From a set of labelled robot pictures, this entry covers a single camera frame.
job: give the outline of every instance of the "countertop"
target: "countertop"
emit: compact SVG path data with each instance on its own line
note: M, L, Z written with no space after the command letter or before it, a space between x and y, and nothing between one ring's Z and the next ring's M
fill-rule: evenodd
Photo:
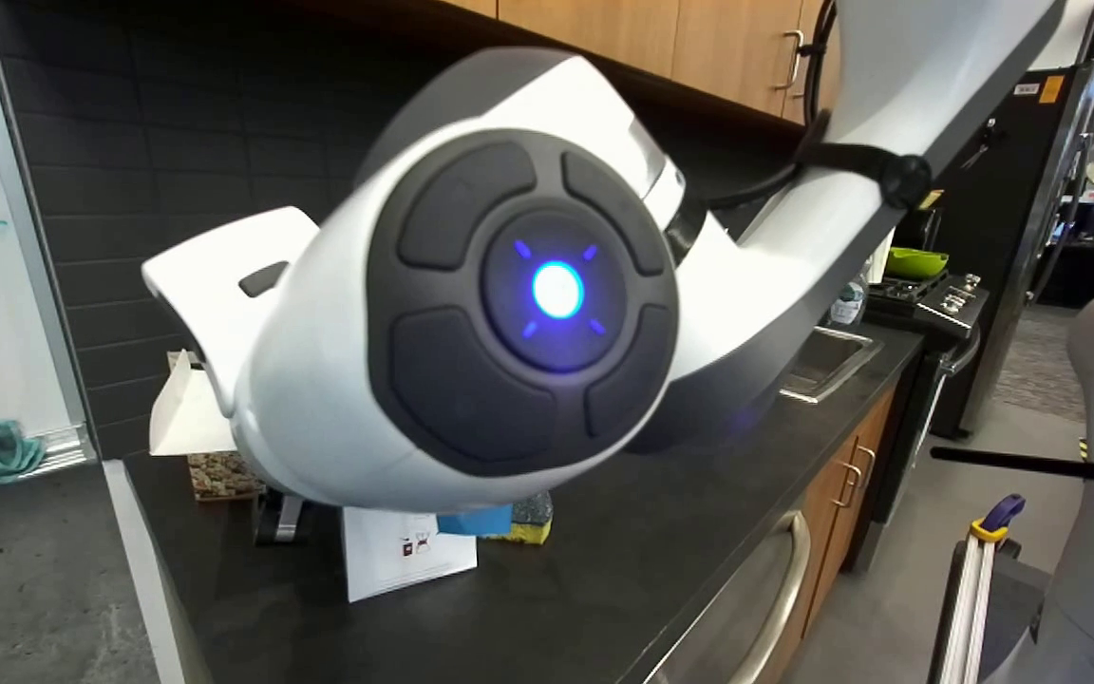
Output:
M254 548L246 505L192 505L181 458L129 458L179 613L212 679L640 679L828 453L907 367L881 352L820 405L780 399L739 443L614 457L554 489L545 548L477 548L477 571L347 605L339 511L305 548Z

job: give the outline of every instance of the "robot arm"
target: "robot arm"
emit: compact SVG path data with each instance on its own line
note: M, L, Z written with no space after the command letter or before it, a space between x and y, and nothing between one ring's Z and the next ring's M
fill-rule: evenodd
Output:
M1054 0L842 0L828 145L939 169ZM458 508L552 489L640 435L729 435L833 286L896 223L872 177L804 169L734 242L579 58L477 52L376 139L315 232L246 215L143 261L198 335L244 458L325 505ZM688 229L691 249L669 249Z

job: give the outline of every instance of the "black robot face panel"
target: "black robot face panel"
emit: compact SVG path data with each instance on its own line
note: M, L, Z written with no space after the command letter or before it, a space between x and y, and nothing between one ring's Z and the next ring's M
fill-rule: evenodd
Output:
M369 384L467 476L566 467L621 441L676 344L663 239L631 185L538 133L430 152L369 253Z

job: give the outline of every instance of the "blue glowing light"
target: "blue glowing light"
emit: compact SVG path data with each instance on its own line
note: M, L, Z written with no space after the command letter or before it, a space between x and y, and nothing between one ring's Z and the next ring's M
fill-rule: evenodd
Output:
M545 320L573 320L585 306L585 280L569 261L543 261L531 277L535 306Z

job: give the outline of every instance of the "sink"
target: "sink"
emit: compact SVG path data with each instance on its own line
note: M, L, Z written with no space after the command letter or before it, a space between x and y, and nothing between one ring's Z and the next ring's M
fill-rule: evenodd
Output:
M785 366L780 395L820 403L840 391L866 361L872 361L877 349L881 344L866 335L818 327Z

